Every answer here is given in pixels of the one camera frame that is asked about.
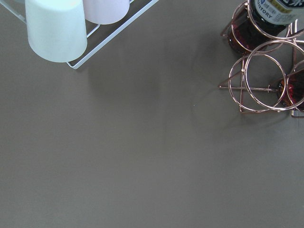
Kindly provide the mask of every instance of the table surface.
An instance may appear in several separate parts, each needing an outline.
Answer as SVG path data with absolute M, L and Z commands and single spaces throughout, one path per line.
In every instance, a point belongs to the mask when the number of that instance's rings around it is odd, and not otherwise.
M 78 70 L 3 7 L 1 228 L 302 228 L 304 120 L 240 114 L 240 0 L 160 0 Z

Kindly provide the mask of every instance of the white cup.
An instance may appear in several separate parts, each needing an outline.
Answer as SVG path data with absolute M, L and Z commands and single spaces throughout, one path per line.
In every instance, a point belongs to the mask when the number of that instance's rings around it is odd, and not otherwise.
M 83 0 L 85 19 L 95 24 L 112 24 L 128 12 L 130 0 Z
M 28 41 L 52 62 L 80 57 L 87 46 L 82 0 L 25 0 Z

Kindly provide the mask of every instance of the red wine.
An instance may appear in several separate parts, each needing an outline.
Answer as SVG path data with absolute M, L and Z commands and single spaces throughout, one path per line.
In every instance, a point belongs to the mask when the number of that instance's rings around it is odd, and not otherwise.
M 288 92 L 292 102 L 289 100 L 287 93 L 284 95 L 282 99 L 283 106 L 291 106 L 293 104 L 298 103 L 304 97 L 304 69 L 298 72 L 292 73 L 289 76 L 288 80 Z M 283 88 L 284 88 L 284 80 L 279 82 L 278 84 L 278 93 L 277 96 L 280 97 Z M 304 103 L 298 106 L 300 110 L 304 110 Z
M 251 0 L 252 17 L 264 32 L 277 36 L 292 23 L 299 14 L 303 13 L 304 0 Z M 248 17 L 247 9 L 241 10 L 228 30 L 228 42 L 233 50 L 248 54 L 237 40 L 247 49 L 253 50 L 270 39 L 261 34 Z

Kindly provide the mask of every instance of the bottle label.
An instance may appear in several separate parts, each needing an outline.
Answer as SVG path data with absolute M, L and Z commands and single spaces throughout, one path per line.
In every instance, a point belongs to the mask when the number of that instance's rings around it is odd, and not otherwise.
M 269 23 L 288 25 L 304 13 L 304 0 L 255 0 L 258 13 Z

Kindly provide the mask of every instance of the metal ring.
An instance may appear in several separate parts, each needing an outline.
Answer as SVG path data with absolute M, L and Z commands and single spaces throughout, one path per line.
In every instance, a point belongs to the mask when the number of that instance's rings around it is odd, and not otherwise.
M 287 44 L 287 45 L 290 45 L 294 48 L 296 48 L 303 56 L 304 56 L 304 50 L 301 49 L 299 46 L 295 45 L 294 43 L 290 42 L 290 41 L 287 41 L 287 40 L 271 40 L 271 41 L 268 41 L 268 42 L 265 42 L 264 44 L 261 44 L 259 45 L 258 47 L 256 47 L 252 53 L 250 53 L 250 55 L 248 55 L 247 57 L 247 60 L 246 60 L 246 63 L 245 63 L 245 67 L 244 67 L 244 71 L 245 71 L 245 74 L 244 74 L 244 77 L 245 77 L 245 86 L 246 86 L 246 89 L 247 91 L 249 92 L 250 96 L 261 106 L 265 107 L 265 108 L 269 108 L 270 110 L 275 110 L 275 111 L 286 111 L 286 110 L 291 110 L 295 107 L 297 107 L 298 105 L 300 105 L 302 102 L 304 102 L 304 97 L 303 99 L 301 99 L 299 102 L 297 102 L 296 104 L 293 104 L 293 105 L 290 105 L 288 107 L 276 107 L 276 105 L 274 106 L 269 106 L 269 105 L 266 105 L 264 104 L 263 102 L 261 102 L 260 100 L 258 100 L 252 93 L 251 91 L 251 88 L 249 86 L 249 83 L 248 83 L 248 66 L 249 66 L 249 63 L 250 63 L 250 60 L 252 59 L 253 56 L 256 56 L 256 55 L 260 55 L 257 53 L 257 51 L 261 48 L 263 48 L 264 46 L 266 45 L 269 45 L 269 44 L 273 44 L 273 43 L 283 43 L 283 44 Z M 287 95 L 289 94 L 288 93 L 288 90 L 287 90 L 287 85 L 288 85 L 288 78 L 286 76 L 286 73 L 284 72 L 282 66 L 277 62 L 277 65 L 280 67 L 281 71 L 282 71 L 282 74 L 283 74 L 283 79 L 284 79 L 284 88 L 283 88 L 283 92 L 280 96 L 280 98 L 278 99 L 278 102 L 281 102 L 283 96 L 285 95 L 285 93 L 287 93 Z
M 240 58 L 234 65 L 233 67 L 231 68 L 230 70 L 230 73 L 229 73 L 229 80 L 228 80 L 228 88 L 229 88 L 229 92 L 230 92 L 230 95 L 232 97 L 232 99 L 239 105 L 239 107 L 247 110 L 247 111 L 250 111 L 250 112 L 254 112 L 254 113 L 262 113 L 262 112 L 266 112 L 266 111 L 269 111 L 269 108 L 267 109 L 260 109 L 260 110 L 257 110 L 257 109 L 252 109 L 252 108 L 248 108 L 246 106 L 244 106 L 243 104 L 241 104 L 234 96 L 233 92 L 232 92 L 232 86 L 231 86 L 231 79 L 232 79 L 232 73 L 234 71 L 234 68 L 241 62 L 241 61 L 244 61 L 248 56 L 243 56 L 242 58 Z

